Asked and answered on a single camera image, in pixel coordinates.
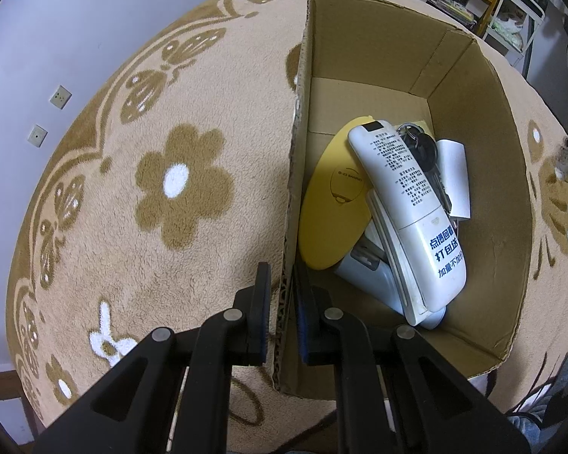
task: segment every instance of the cardboard box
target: cardboard box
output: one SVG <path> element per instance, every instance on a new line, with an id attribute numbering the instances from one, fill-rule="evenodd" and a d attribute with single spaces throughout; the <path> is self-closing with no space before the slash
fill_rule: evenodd
<path id="1" fill-rule="evenodd" d="M 334 398 L 330 367 L 306 367 L 298 357 L 289 285 L 303 190 L 331 138 L 363 115 L 392 124 L 425 120 L 436 138 L 465 145 L 472 218 L 461 224 L 459 240 L 467 283 L 443 323 L 420 332 L 465 376 L 497 367 L 509 355 L 519 324 L 532 215 L 524 155 L 496 72 L 472 35 L 412 9 L 382 0 L 309 0 L 308 8 L 291 150 L 276 387 L 306 398 Z M 335 306 L 366 324 L 404 322 L 328 270 L 312 272 L 311 279 L 330 292 Z"/>

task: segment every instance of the white wall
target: white wall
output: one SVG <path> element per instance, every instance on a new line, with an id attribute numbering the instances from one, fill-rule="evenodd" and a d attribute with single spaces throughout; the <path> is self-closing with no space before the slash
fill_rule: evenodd
<path id="1" fill-rule="evenodd" d="M 527 26 L 526 23 L 522 33 L 524 42 L 527 41 Z M 487 42 L 491 45 L 493 45 L 493 41 L 494 39 L 491 37 L 487 39 Z M 534 37 L 527 81 L 536 89 L 568 132 L 567 46 L 568 36 L 563 29 L 563 14 L 549 3 L 545 21 Z M 518 57 L 519 54 L 515 51 L 510 51 L 507 54 L 507 60 L 512 65 L 515 64 Z M 521 59 L 515 65 L 515 68 L 521 72 L 524 68 L 524 60 Z"/>
<path id="2" fill-rule="evenodd" d="M 2 0 L 0 2 L 0 370 L 6 281 L 19 228 L 44 167 L 98 88 L 136 49 L 204 0 Z M 58 85 L 72 97 L 48 102 Z M 27 142 L 34 124 L 48 131 Z"/>

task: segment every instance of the silver rivet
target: silver rivet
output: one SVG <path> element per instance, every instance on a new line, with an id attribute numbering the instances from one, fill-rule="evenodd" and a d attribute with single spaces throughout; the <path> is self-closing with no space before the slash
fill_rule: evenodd
<path id="1" fill-rule="evenodd" d="M 223 312 L 223 317 L 226 321 L 237 321 L 241 319 L 242 316 L 243 314 L 240 309 L 227 309 L 227 311 Z"/>
<path id="2" fill-rule="evenodd" d="M 416 331 L 412 326 L 405 326 L 405 325 L 398 327 L 396 332 L 401 339 L 412 339 L 416 334 Z"/>
<path id="3" fill-rule="evenodd" d="M 166 341 L 170 338 L 170 330 L 167 327 L 159 327 L 154 329 L 151 333 L 151 337 L 154 341 Z"/>
<path id="4" fill-rule="evenodd" d="M 324 311 L 324 317 L 330 321 L 338 321 L 342 317 L 342 311 L 339 308 L 328 308 Z"/>

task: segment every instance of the white flower center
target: white flower center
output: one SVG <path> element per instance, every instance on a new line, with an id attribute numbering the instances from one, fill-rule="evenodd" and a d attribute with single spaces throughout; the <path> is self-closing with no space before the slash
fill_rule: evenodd
<path id="1" fill-rule="evenodd" d="M 58 384 L 59 384 L 59 389 L 61 390 L 61 392 L 64 394 L 64 396 L 67 399 L 71 399 L 71 389 L 70 387 L 65 383 L 65 381 L 63 379 L 59 379 L 58 380 Z"/>
<path id="2" fill-rule="evenodd" d="M 168 198 L 176 198 L 181 194 L 189 179 L 189 169 L 185 164 L 171 166 L 164 176 L 164 194 Z"/>

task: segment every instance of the electrical outlet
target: electrical outlet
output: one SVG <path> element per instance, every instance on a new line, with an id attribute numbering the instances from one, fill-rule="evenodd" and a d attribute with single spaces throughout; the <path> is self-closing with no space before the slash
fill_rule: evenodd
<path id="1" fill-rule="evenodd" d="M 51 97 L 51 104 L 57 106 L 59 109 L 63 109 L 70 97 L 71 92 L 62 85 L 59 85 L 57 92 Z"/>
<path id="2" fill-rule="evenodd" d="M 35 125 L 34 129 L 31 130 L 30 135 L 27 137 L 27 141 L 30 142 L 33 146 L 39 147 L 40 145 L 42 145 L 42 142 L 46 137 L 47 131 L 40 126 Z"/>

